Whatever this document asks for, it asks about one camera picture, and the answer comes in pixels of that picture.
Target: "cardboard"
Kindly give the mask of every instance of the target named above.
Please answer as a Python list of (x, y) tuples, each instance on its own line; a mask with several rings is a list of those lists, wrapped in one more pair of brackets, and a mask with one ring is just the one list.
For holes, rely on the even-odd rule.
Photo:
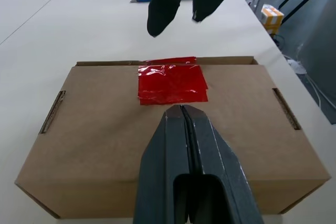
[[(281, 92), (253, 57), (198, 58), (205, 111), (237, 154), (263, 214), (329, 178)], [(132, 217), (140, 160), (170, 105), (140, 106), (140, 61), (73, 67), (16, 184), (56, 218)]]

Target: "floor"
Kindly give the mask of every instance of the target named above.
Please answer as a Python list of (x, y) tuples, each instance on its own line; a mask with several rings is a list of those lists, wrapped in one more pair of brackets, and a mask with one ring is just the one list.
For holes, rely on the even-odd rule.
[[(271, 4), (274, 7), (278, 7), (282, 1), (284, 0), (267, 0), (266, 3)], [(290, 0), (282, 7), (281, 11), (285, 15), (290, 13), (290, 11), (301, 1), (302, 0)], [(298, 10), (280, 27), (279, 35), (282, 37), (279, 39), (279, 48), (284, 55), (292, 59), (297, 58), (300, 47), (303, 45), (312, 27), (317, 22), (327, 1), (328, 0), (308, 1), (300, 10)], [(298, 77), (318, 104), (318, 97), (306, 76), (298, 75)], [(325, 114), (331, 124), (336, 124), (335, 109), (326, 101), (323, 96), (320, 96), (320, 98), (322, 112)]]

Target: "white table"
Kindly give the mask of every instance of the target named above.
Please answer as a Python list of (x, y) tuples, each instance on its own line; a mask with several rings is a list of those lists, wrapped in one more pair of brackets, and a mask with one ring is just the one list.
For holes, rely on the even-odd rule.
[[(157, 38), (146, 31), (147, 4), (130, 0), (51, 0), (0, 45), (0, 223), (131, 223), (126, 220), (61, 220), (44, 212), (14, 180), (50, 106), (76, 61), (156, 59), (182, 56), (253, 55), (268, 69), (325, 166), (336, 174), (335, 127), (321, 113), (244, 0), (225, 0), (200, 24), (192, 22), (192, 3)], [(31, 16), (31, 6), (0, 20), (0, 37)], [(37, 11), (45, 4), (34, 6)], [(284, 223), (331, 223), (334, 179), (283, 216)], [(281, 217), (267, 218), (279, 223)]]

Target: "red plastic wrap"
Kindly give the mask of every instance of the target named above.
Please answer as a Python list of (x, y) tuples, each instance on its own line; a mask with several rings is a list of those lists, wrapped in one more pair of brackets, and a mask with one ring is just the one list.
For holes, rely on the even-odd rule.
[(139, 66), (138, 97), (141, 105), (208, 101), (202, 70), (200, 66), (190, 64), (196, 62), (195, 57), (147, 62), (170, 64)]

